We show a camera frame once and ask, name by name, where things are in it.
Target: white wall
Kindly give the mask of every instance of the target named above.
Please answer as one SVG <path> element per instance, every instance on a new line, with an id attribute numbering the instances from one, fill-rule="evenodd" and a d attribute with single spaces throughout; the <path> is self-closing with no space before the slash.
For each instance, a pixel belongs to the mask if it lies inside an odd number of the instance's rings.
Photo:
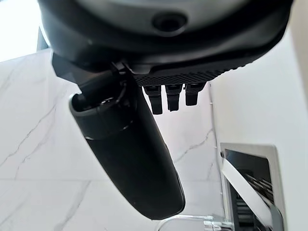
<path id="1" fill-rule="evenodd" d="M 37 51 L 40 11 L 36 0 L 0 3 L 0 62 Z"/>
<path id="2" fill-rule="evenodd" d="M 308 207 L 308 114 L 301 77 L 288 31 L 259 60 L 212 81 L 218 143 L 277 147 L 289 231 L 302 229 Z"/>
<path id="3" fill-rule="evenodd" d="M 308 102 L 308 1 L 296 0 L 292 7 L 290 28 L 294 41 L 294 48 L 305 88 Z"/>

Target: gray marble vein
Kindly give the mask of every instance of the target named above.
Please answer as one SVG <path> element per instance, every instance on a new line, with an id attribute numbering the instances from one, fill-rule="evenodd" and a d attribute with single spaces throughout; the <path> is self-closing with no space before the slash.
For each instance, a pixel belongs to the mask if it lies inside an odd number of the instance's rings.
<path id="1" fill-rule="evenodd" d="M 55 114 L 56 114 L 56 108 L 54 109 L 53 111 L 53 115 L 52 115 L 52 120 L 51 120 L 51 123 L 45 133 L 45 135 L 43 136 L 42 140 L 37 144 L 37 146 L 33 149 L 32 152 L 30 152 L 28 155 L 26 155 L 23 160 L 19 163 L 18 167 L 17 167 L 17 170 L 16 170 L 16 174 L 15 174 L 15 180 L 17 179 L 18 177 L 18 173 L 19 173 L 19 169 L 21 167 L 22 164 L 24 164 L 28 159 L 31 158 L 31 156 L 37 152 L 49 139 L 50 137 L 50 134 L 51 134 L 51 131 L 52 131 L 52 128 L 54 127 L 54 123 L 55 123 Z"/>
<path id="2" fill-rule="evenodd" d="M 1 222 L 0 227 L 5 224 L 11 217 L 13 217 L 26 203 L 26 200 L 24 200 L 22 203 L 20 203 L 8 216 L 6 216 Z"/>
<path id="3" fill-rule="evenodd" d="M 71 208 L 68 210 L 64 220 L 54 227 L 54 229 L 53 229 L 54 231 L 62 231 L 64 229 L 64 227 L 67 225 L 67 223 L 72 219 L 72 217 L 77 212 L 80 204 L 82 203 L 90 183 L 91 183 L 91 181 L 82 182 L 80 190 L 79 190 L 78 194 L 76 195 L 75 200 L 74 200 Z"/>
<path id="4" fill-rule="evenodd" d="M 210 179 L 211 173 L 212 173 L 212 168 L 214 165 L 214 161 L 212 161 L 210 168 L 208 169 L 207 175 L 206 175 L 206 180 Z"/>
<path id="5" fill-rule="evenodd" d="M 206 134 L 206 136 L 205 136 L 205 139 L 204 139 L 202 142 L 190 146 L 190 147 L 189 147 L 185 152 L 183 152 L 183 154 L 181 154 L 177 159 L 173 160 L 173 163 L 175 164 L 175 163 L 177 163 L 178 161 L 180 161 L 190 150 L 196 149 L 196 148 L 202 146 L 203 144 L 205 144 L 205 142 L 208 140 L 209 134 L 210 134 L 212 131 L 213 131 L 213 129 L 211 128 L 211 129 L 207 132 L 207 134 Z"/>
<path id="6" fill-rule="evenodd" d="M 13 155 L 17 154 L 18 151 L 20 150 L 21 146 L 25 143 L 25 141 L 30 137 L 30 135 L 38 128 L 38 126 L 42 123 L 42 121 L 44 121 L 46 118 L 49 117 L 49 115 L 55 110 L 58 102 L 60 99 L 62 99 L 65 94 L 66 94 L 67 90 L 65 90 L 65 92 L 63 94 L 61 94 L 60 96 L 58 96 L 55 100 L 54 105 L 52 106 L 52 108 L 36 123 L 36 125 L 26 134 L 26 136 L 21 140 L 21 142 L 18 144 L 17 148 L 15 149 L 15 151 L 13 151 L 12 153 L 10 153 L 0 164 L 0 167 Z"/>
<path id="7" fill-rule="evenodd" d="M 8 74 L 3 84 L 0 86 L 0 98 L 4 95 L 6 90 L 10 87 L 11 83 L 13 82 L 13 77 L 21 70 L 26 64 L 32 62 L 33 58 L 25 57 L 22 58 L 12 69 L 12 71 Z"/>

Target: white marble tile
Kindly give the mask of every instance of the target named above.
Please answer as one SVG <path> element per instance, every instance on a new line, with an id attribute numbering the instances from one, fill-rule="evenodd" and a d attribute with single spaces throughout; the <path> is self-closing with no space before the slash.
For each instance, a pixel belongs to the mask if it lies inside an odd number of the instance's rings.
<path id="1" fill-rule="evenodd" d="M 217 182 L 184 187 L 184 214 L 222 216 Z M 2 231 L 154 230 L 157 221 L 139 214 L 109 181 L 0 181 Z"/>
<path id="2" fill-rule="evenodd" d="M 79 90 L 54 75 L 49 52 L 0 63 L 0 72 L 0 179 L 107 180 L 68 110 Z M 155 119 L 181 179 L 219 180 L 208 176 L 216 166 L 207 86 L 197 106 L 185 106 L 184 96 L 169 112 L 163 92 Z"/>
<path id="3" fill-rule="evenodd" d="M 0 231 L 154 230 L 117 191 L 68 109 L 78 87 L 50 51 L 0 63 Z M 179 173 L 184 214 L 223 215 L 208 88 L 155 119 Z"/>

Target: bright light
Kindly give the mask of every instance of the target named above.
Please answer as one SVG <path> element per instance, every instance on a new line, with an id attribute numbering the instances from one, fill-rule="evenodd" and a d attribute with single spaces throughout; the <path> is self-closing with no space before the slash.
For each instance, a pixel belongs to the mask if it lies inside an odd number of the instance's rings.
<path id="1" fill-rule="evenodd" d="M 0 2 L 0 62 L 36 52 L 39 22 L 35 0 Z"/>

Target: black plastic clip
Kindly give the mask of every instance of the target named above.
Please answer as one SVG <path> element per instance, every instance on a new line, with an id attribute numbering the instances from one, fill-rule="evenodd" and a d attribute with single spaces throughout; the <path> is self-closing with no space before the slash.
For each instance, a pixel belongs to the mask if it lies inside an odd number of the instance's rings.
<path id="1" fill-rule="evenodd" d="M 151 102 L 153 115 L 160 115 L 163 113 L 161 90 L 161 86 L 144 87 L 144 91 L 149 96 Z"/>
<path id="2" fill-rule="evenodd" d="M 197 105 L 198 93 L 203 90 L 206 83 L 189 83 L 185 84 L 186 105 Z"/>
<path id="3" fill-rule="evenodd" d="M 183 84 L 166 85 L 168 110 L 171 112 L 179 109 L 179 99 L 182 87 Z"/>

